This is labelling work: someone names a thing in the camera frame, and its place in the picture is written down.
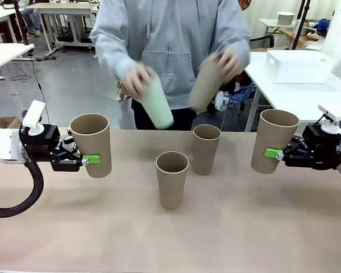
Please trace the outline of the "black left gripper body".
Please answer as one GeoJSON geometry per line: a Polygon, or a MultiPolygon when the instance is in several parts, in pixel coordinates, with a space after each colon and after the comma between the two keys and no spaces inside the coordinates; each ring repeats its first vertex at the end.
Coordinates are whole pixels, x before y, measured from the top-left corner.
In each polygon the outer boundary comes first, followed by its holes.
{"type": "Polygon", "coordinates": [[[37,136],[29,135],[29,127],[19,128],[19,140],[22,145],[24,163],[51,162],[59,159],[56,149],[60,142],[57,125],[44,124],[44,131],[37,136]]]}

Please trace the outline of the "person's right hand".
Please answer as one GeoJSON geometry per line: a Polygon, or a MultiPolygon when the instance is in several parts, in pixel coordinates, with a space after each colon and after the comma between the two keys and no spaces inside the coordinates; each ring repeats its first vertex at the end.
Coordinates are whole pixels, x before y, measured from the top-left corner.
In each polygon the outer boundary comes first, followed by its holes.
{"type": "Polygon", "coordinates": [[[152,80],[153,69],[142,63],[137,63],[127,70],[122,80],[127,93],[132,98],[141,101],[145,94],[145,85],[149,85],[152,80]]]}

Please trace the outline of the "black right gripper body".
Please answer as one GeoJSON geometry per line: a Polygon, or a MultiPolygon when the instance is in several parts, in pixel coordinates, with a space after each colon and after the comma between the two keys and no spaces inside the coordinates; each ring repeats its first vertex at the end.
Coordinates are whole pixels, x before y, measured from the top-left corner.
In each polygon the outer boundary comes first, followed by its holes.
{"type": "Polygon", "coordinates": [[[337,166],[338,147],[341,135],[330,134],[322,130],[321,125],[307,125],[302,133],[303,140],[312,153],[312,169],[328,170],[337,166]]]}

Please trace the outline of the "person's left hand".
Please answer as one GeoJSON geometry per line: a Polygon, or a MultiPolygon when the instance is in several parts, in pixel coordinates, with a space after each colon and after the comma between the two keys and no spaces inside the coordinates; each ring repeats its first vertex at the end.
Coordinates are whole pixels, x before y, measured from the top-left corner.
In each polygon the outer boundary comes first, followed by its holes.
{"type": "Polygon", "coordinates": [[[214,52],[207,60],[216,63],[221,70],[223,83],[229,83],[235,76],[243,71],[242,60],[236,51],[233,49],[226,49],[222,52],[214,52]]]}

